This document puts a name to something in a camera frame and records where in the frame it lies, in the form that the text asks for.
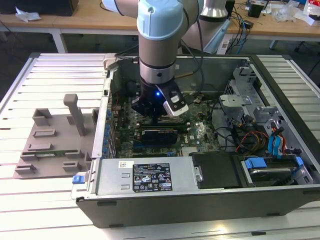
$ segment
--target blue tab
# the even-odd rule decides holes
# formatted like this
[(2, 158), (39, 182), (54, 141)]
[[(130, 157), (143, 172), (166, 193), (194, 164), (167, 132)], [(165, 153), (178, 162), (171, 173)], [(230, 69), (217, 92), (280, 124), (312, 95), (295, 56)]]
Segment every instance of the blue tab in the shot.
[(266, 168), (267, 164), (263, 157), (251, 157), (244, 161), (247, 169)]
[(299, 165), (299, 167), (301, 167), (304, 164), (304, 161), (299, 156), (297, 156), (295, 160), (296, 160), (296, 163)]
[(72, 184), (84, 184), (85, 176), (84, 175), (74, 175), (72, 177)]
[(249, 159), (245, 160), (244, 163), (245, 163), (245, 166), (246, 166), (247, 169), (252, 169), (253, 168), (252, 163), (251, 163), (251, 161)]

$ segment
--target label sticker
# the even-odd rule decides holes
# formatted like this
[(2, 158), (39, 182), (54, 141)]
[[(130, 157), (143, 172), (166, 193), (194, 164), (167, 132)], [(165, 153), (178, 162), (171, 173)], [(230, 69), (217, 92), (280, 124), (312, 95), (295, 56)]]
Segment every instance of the label sticker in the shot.
[(173, 190), (169, 163), (134, 164), (132, 171), (132, 190), (136, 193)]
[(119, 161), (120, 169), (132, 169), (132, 166), (135, 164), (135, 161)]

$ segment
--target blue latch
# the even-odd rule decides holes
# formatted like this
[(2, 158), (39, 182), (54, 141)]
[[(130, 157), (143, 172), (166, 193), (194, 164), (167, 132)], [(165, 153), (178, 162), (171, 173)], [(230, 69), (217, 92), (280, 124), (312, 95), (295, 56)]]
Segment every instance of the blue latch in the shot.
[(267, 164), (263, 157), (250, 157), (244, 161), (247, 169), (266, 168)]
[(301, 167), (304, 164), (304, 161), (299, 156), (297, 156), (295, 160), (296, 160), (296, 163), (299, 165), (299, 167)]
[(279, 150), (282, 146), (280, 146), (282, 140), (279, 136), (271, 135), (268, 143), (268, 152), (274, 156), (276, 156), (278, 159), (281, 158), (281, 155), (279, 155)]
[(85, 176), (84, 175), (74, 175), (72, 177), (72, 184), (84, 184)]

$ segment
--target desk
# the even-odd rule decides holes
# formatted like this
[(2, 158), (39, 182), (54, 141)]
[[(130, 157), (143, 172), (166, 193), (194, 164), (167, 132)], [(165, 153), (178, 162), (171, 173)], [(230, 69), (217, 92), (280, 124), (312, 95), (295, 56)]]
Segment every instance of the desk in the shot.
[[(50, 33), (59, 53), (67, 53), (62, 34), (137, 35), (136, 20), (100, 8), (101, 0), (79, 0), (73, 16), (46, 16), (42, 20), (25, 23), (14, 15), (0, 14), (0, 20), (13, 32)], [(235, 7), (244, 0), (237, 0)], [(320, 42), (320, 27), (309, 26), (297, 19), (296, 22), (276, 22), (270, 14), (259, 18), (246, 17), (248, 12), (237, 9), (245, 20), (254, 23), (248, 36), (256, 40), (313, 41)], [(0, 31), (7, 31), (0, 26)], [(225, 41), (238, 32), (235, 21), (231, 21)]]

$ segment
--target white paper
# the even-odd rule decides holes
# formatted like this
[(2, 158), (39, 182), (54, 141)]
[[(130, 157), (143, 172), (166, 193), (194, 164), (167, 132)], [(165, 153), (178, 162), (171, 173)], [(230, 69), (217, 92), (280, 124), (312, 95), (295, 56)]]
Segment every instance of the white paper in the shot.
[(25, 12), (18, 9), (17, 7), (15, 7), (15, 10), (15, 16), (26, 23), (28, 23), (29, 21), (36, 21), (41, 19), (39, 13), (37, 12)]
[(305, 21), (307, 24), (309, 24), (310, 26), (319, 26), (320, 22), (319, 21), (315, 21), (314, 19), (312, 19), (311, 17), (309, 17), (308, 15), (305, 15), (304, 11), (301, 11), (299, 9), (299, 11), (294, 15), (294, 17), (296, 19), (300, 19), (302, 21)]

